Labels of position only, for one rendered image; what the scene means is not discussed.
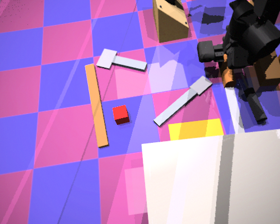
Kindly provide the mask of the red cube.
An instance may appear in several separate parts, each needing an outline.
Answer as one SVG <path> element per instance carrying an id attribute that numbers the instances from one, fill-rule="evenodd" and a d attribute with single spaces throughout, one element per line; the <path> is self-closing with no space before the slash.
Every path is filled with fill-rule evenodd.
<path id="1" fill-rule="evenodd" d="M 126 105 L 113 108 L 113 114 L 117 125 L 130 122 Z"/>

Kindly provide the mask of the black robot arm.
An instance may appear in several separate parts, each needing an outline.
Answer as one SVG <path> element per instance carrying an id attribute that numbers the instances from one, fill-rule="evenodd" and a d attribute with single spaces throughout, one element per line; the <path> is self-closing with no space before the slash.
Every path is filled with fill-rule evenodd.
<path id="1" fill-rule="evenodd" d="M 233 14 L 227 28 L 230 35 L 242 38 L 243 43 L 232 41 L 223 49 L 227 54 L 228 69 L 253 66 L 280 44 L 280 30 L 275 22 L 280 12 L 280 0 L 236 0 L 229 3 Z"/>

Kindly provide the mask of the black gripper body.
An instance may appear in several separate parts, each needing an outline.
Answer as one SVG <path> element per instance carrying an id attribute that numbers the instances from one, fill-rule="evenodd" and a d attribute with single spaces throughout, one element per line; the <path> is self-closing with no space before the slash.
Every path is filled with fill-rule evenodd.
<path id="1" fill-rule="evenodd" d="M 197 52 L 198 58 L 201 63 L 211 62 L 214 59 L 222 59 L 223 58 L 223 49 L 226 45 L 231 43 L 232 41 L 237 41 L 237 43 L 243 43 L 242 38 L 237 38 L 229 34 L 226 26 L 226 35 L 223 36 L 223 44 L 217 44 L 217 46 L 213 46 L 212 40 L 210 41 L 199 41 L 197 44 Z"/>

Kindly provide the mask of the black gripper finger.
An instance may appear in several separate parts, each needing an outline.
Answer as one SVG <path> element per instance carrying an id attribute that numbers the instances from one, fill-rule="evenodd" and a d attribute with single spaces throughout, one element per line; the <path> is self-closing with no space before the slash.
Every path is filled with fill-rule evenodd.
<path id="1" fill-rule="evenodd" d="M 219 68 L 221 68 L 222 62 L 224 62 L 224 58 L 222 58 L 222 59 L 214 59 L 213 61 L 214 62 L 218 62 Z"/>

